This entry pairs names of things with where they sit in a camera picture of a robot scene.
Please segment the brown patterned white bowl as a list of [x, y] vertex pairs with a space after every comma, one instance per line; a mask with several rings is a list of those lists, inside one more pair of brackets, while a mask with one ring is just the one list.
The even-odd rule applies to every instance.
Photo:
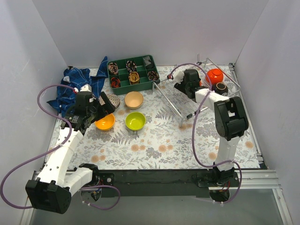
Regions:
[[[107, 93], [106, 96], [108, 100], [112, 103], [112, 105], [115, 107], [115, 109], [117, 109], [120, 106], [120, 98], [117, 95], [112, 93]], [[101, 105], [105, 104], [102, 97], [99, 97], [99, 102]]]

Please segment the yellow bowl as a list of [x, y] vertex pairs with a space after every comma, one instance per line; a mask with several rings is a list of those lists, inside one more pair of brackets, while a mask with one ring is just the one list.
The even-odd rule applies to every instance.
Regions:
[[115, 124], [115, 116], [112, 113], [98, 121], [95, 121], [96, 128], [102, 131], [110, 130], [114, 126], [114, 124]]

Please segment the beige bowl with drawing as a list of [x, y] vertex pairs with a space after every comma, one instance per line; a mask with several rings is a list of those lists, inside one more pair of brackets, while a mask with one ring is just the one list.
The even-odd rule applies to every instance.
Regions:
[[138, 109], [143, 104], [143, 95], [137, 91], [131, 91], [126, 94], [124, 101], [125, 105], [130, 109]]

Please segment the lime green bowl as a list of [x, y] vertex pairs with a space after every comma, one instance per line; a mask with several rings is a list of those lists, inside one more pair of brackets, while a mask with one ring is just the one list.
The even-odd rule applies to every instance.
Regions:
[[131, 112], [126, 117], [125, 124], [126, 124], [126, 127], [132, 131], [139, 131], [146, 124], [146, 118], [140, 112]]

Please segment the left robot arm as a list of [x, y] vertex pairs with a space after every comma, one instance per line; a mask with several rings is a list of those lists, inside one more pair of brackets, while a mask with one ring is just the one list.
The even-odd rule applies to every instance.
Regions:
[[99, 98], [90, 91], [76, 94], [75, 103], [65, 113], [60, 126], [58, 149], [51, 153], [38, 176], [25, 186], [33, 208], [63, 214], [77, 191], [85, 185], [93, 188], [99, 184], [98, 167], [94, 164], [81, 164], [70, 176], [66, 172], [89, 126], [114, 111], [115, 106], [104, 92]]

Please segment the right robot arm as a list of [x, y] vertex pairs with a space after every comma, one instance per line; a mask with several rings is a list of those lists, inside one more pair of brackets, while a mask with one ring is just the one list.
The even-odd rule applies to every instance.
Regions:
[[245, 108], [240, 97], [228, 97], [228, 87], [215, 79], [220, 76], [220, 69], [211, 69], [206, 74], [206, 81], [211, 87], [202, 85], [199, 73], [195, 69], [173, 71], [175, 88], [200, 106], [210, 108], [215, 115], [215, 125], [220, 136], [218, 154], [212, 165], [212, 181], [223, 186], [234, 177], [234, 158], [240, 138], [249, 127]]

